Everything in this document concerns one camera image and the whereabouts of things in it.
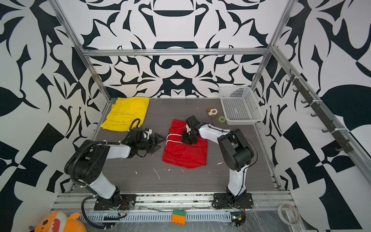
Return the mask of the red shorts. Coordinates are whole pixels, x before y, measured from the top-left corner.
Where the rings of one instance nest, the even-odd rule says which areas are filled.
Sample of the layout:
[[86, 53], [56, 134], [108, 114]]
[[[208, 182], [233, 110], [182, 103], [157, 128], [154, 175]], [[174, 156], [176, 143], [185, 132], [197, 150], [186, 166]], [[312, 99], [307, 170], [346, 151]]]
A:
[[187, 145], [181, 141], [181, 134], [184, 131], [186, 131], [186, 122], [174, 119], [166, 138], [162, 161], [187, 169], [206, 166], [207, 140], [199, 138], [197, 144]]

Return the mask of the yellow shorts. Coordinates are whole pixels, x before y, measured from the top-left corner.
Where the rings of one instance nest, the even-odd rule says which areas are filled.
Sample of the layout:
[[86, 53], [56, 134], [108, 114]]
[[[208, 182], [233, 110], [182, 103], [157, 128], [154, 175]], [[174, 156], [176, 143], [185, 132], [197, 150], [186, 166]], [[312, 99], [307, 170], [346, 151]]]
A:
[[138, 127], [141, 127], [149, 103], [150, 100], [145, 97], [118, 98], [100, 127], [110, 131], [126, 132], [135, 119], [140, 119]]

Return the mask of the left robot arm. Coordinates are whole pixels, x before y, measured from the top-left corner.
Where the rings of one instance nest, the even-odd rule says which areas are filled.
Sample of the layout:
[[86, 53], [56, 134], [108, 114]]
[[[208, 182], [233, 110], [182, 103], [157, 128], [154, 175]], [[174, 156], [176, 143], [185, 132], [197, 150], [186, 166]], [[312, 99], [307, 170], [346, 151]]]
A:
[[119, 187], [112, 184], [102, 170], [106, 160], [129, 159], [140, 151], [153, 154], [161, 148], [166, 138], [151, 129], [130, 129], [119, 142], [86, 140], [66, 163], [64, 172], [71, 181], [86, 188], [97, 199], [96, 210], [118, 209], [129, 200], [123, 199]]

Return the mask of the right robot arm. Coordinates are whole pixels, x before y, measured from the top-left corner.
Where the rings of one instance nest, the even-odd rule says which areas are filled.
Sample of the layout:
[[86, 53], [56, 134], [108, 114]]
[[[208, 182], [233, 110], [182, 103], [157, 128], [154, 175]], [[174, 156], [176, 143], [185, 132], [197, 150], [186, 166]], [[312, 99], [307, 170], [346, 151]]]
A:
[[210, 123], [201, 123], [195, 116], [185, 121], [186, 130], [181, 135], [182, 143], [196, 145], [199, 139], [206, 139], [218, 144], [224, 163], [230, 169], [226, 193], [214, 195], [214, 208], [251, 205], [252, 200], [246, 191], [246, 175], [255, 154], [249, 140], [240, 129], [221, 129]]

